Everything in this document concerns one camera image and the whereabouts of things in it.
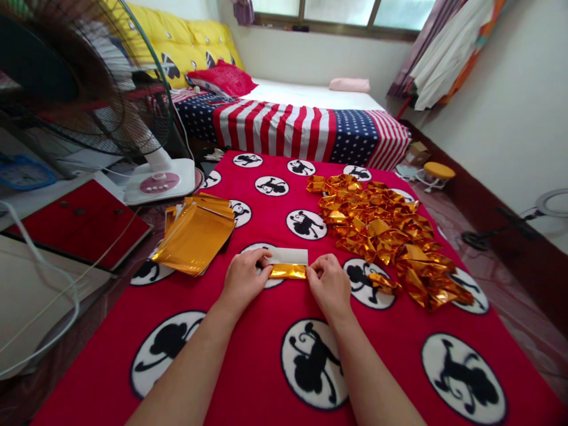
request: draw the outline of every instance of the red pillow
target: red pillow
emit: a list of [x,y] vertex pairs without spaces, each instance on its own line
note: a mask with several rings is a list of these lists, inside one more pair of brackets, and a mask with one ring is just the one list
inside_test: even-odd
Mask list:
[[187,73],[186,79],[190,85],[231,97],[248,95],[258,86],[245,71],[222,59],[213,68]]

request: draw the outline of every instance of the gold foil paper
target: gold foil paper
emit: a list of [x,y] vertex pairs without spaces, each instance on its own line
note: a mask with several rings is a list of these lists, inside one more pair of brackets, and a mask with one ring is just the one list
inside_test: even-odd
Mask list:
[[176,220],[176,207],[175,206],[171,206],[166,208],[166,221],[164,223],[164,228],[165,228],[165,232],[168,231],[168,229],[172,226],[172,224],[175,222]]
[[152,260],[191,276],[202,274],[235,228],[229,204],[207,194],[187,197]]
[[438,252],[442,245],[432,241],[432,225],[417,214],[419,201],[405,202],[382,182],[368,182],[363,190],[350,175],[310,176],[307,190],[328,192],[319,200],[319,214],[333,226],[337,247],[396,268],[400,283],[370,274],[374,288],[386,294],[404,288],[430,311],[451,301],[474,302],[470,292],[449,278],[456,266]]
[[270,279],[306,279],[306,266],[298,264],[275,263],[272,265]]

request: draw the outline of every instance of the floor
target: floor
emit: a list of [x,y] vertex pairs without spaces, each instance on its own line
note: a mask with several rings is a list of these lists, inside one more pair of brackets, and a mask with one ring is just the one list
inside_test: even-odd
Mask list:
[[[517,343],[568,407],[568,341],[493,253],[480,253],[461,243],[460,234],[472,228],[444,192],[427,194],[423,191],[424,186],[418,182],[411,182],[411,186],[438,222],[470,274],[482,287]],[[123,265],[118,277],[41,360],[33,374],[0,382],[0,424],[20,426],[33,418],[122,295],[134,273],[160,241],[164,225],[160,211],[148,209],[141,216],[155,228],[151,237]]]

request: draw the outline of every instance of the hand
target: hand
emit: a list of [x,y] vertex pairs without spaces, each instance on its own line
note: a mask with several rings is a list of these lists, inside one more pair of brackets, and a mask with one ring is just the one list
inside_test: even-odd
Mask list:
[[333,254],[325,254],[306,268],[309,288],[328,322],[353,314],[351,283]]
[[[260,294],[268,281],[272,265],[268,264],[267,257],[272,257],[272,253],[265,248],[245,251],[233,257],[227,269],[225,285],[218,302],[222,303],[225,309],[233,312],[237,318]],[[256,272],[257,262],[263,267],[260,275]]]

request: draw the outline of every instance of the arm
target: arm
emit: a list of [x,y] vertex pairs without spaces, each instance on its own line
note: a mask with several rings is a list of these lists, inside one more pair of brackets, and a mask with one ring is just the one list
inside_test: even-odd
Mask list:
[[[233,329],[249,303],[262,291],[271,266],[257,249],[238,254],[227,270],[219,300],[164,375],[128,420],[127,426],[202,425]],[[258,276],[256,263],[264,267]]]
[[425,425],[375,352],[351,310],[351,284],[333,254],[307,268],[309,287],[330,324],[359,426]]

